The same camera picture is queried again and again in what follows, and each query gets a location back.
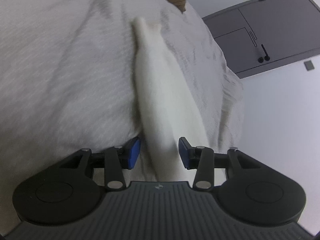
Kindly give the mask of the beige bed duvet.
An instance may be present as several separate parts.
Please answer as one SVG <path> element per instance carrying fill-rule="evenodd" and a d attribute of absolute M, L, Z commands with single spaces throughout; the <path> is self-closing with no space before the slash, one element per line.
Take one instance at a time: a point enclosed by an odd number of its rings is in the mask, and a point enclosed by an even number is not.
<path fill-rule="evenodd" d="M 1 0 L 1 234 L 20 220 L 15 187 L 80 148 L 139 135 L 136 17 L 159 22 L 209 146 L 236 146 L 243 87 L 195 9 L 167 0 Z"/>

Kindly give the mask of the grey bedroom door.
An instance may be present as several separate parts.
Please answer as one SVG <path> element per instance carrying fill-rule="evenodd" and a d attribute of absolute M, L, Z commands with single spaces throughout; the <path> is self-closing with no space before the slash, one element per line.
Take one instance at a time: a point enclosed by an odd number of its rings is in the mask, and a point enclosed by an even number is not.
<path fill-rule="evenodd" d="M 251 0 L 204 17 L 227 66 L 241 79 L 319 55 L 313 0 Z M 270 61 L 258 62 L 265 53 Z"/>

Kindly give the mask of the white navy fleece sweater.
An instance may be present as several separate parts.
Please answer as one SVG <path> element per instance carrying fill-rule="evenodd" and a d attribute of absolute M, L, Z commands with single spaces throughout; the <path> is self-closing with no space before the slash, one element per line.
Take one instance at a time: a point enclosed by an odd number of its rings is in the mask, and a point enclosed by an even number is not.
<path fill-rule="evenodd" d="M 195 171 L 184 167 L 178 140 L 209 146 L 199 108 L 183 72 L 161 35 L 159 23 L 134 19 L 137 39 L 135 84 L 140 119 L 158 181 L 193 183 Z"/>

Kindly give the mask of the grey wall switch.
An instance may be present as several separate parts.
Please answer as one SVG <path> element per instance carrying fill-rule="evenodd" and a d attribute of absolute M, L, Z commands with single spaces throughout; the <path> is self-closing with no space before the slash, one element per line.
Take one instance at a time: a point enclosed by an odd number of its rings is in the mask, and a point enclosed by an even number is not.
<path fill-rule="evenodd" d="M 314 65 L 313 65 L 313 62 L 311 60 L 305 61 L 304 62 L 304 66 L 305 66 L 307 71 L 314 70 L 314 68 L 315 68 Z"/>

